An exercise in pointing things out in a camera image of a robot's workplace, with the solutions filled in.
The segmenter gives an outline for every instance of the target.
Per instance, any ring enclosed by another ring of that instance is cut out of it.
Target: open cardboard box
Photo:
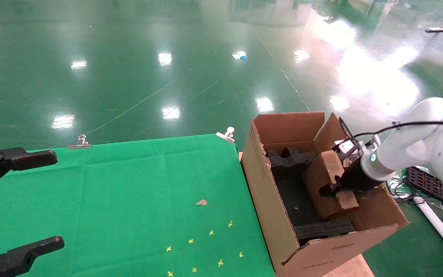
[[[241,162],[277,277],[321,277],[409,224],[388,191],[379,187],[366,197],[356,197],[358,208],[332,218],[350,220],[356,232],[299,244],[264,148],[281,152],[297,147],[319,154],[304,177],[313,181],[311,185],[321,185],[343,172],[341,163],[336,165],[336,154],[327,150],[344,138],[338,118],[331,114],[325,122],[324,112],[261,114],[251,121]],[[320,203],[315,200],[314,206]]]

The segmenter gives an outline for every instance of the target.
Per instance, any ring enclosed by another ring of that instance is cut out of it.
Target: green cloth
[[[65,240],[26,276],[274,276],[235,144],[198,135],[55,151],[56,165],[0,180],[0,254]]]

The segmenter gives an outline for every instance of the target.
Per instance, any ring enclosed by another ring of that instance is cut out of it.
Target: cardboard piece
[[[263,148],[295,146],[302,152],[320,154],[303,177],[306,186],[316,189],[329,184],[335,174],[343,173],[343,168],[336,154],[328,150],[345,135],[334,114],[326,122],[324,118],[323,112],[264,114],[250,124],[241,161],[277,277],[322,277],[409,223],[382,187],[365,199],[355,198],[359,207],[350,202],[353,198],[349,193],[339,200],[313,195],[312,202],[321,217],[349,220],[357,232],[299,244]],[[336,214],[334,211],[341,206],[349,206],[349,210]]]
[[[358,208],[358,202],[351,191],[337,193],[336,198],[321,197],[319,189],[335,184],[335,176],[341,177],[344,169],[334,151],[319,154],[318,159],[304,172],[303,179],[309,197],[317,214],[327,220],[331,216]]]

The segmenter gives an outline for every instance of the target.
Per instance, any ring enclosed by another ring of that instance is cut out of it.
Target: floor line
[[[283,75],[285,76],[286,80],[288,81],[288,83],[290,83],[290,86],[293,88],[293,90],[297,93],[298,97],[300,98],[300,100],[302,100],[302,103],[305,105],[305,107],[309,110],[309,112],[311,111],[311,109],[309,109],[309,106],[305,103],[304,99],[302,98],[302,96],[300,96],[300,93],[297,91],[297,89],[295,88],[295,86],[291,83],[290,79],[288,79],[288,76],[285,74],[285,72],[283,71],[283,69],[278,65],[278,62],[276,62],[275,58],[273,57],[273,54],[271,54],[271,51],[269,51],[268,47],[266,46],[266,44],[262,41],[261,38],[259,38],[259,40],[261,41],[262,45],[264,45],[264,48],[266,48],[266,50],[268,51],[269,55],[271,55],[271,58],[273,59],[273,61],[275,61],[276,65],[280,68],[281,73],[283,73]]]
[[[134,109],[135,107],[137,107],[138,105],[140,105],[140,104],[143,103],[144,101],[148,100],[150,97],[152,97],[153,95],[157,94],[157,93],[158,93],[159,91],[161,91],[162,89],[165,89],[168,85],[172,84],[174,81],[175,81],[175,79],[172,80],[170,83],[166,84],[165,86],[163,86],[163,87],[162,87],[161,89],[159,89],[158,91],[155,91],[154,93],[152,93],[150,96],[144,98],[144,99],[141,100],[140,102],[137,102],[136,105],[134,105],[133,107],[130,107],[130,108],[127,109],[125,112],[123,112],[123,113],[121,113],[120,115],[118,115],[118,116],[112,118],[110,121],[107,121],[106,123],[104,123],[104,124],[98,126],[97,128],[94,128],[94,129],[91,130],[90,132],[85,133],[85,135],[88,135],[88,134],[90,134],[90,133],[93,133],[93,132],[95,132],[96,130],[98,130],[98,129],[104,127],[105,125],[107,125],[107,124],[109,124],[109,123],[111,123],[112,121],[118,119],[119,117],[125,115],[127,112],[129,112],[130,110]]]

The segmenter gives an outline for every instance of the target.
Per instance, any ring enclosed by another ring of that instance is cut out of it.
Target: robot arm
[[[404,118],[404,122],[412,121],[443,121],[443,98],[420,102]],[[340,178],[342,188],[369,190],[389,180],[396,170],[414,165],[429,168],[443,181],[443,125],[397,128],[372,150],[363,142],[359,144],[362,157]]]

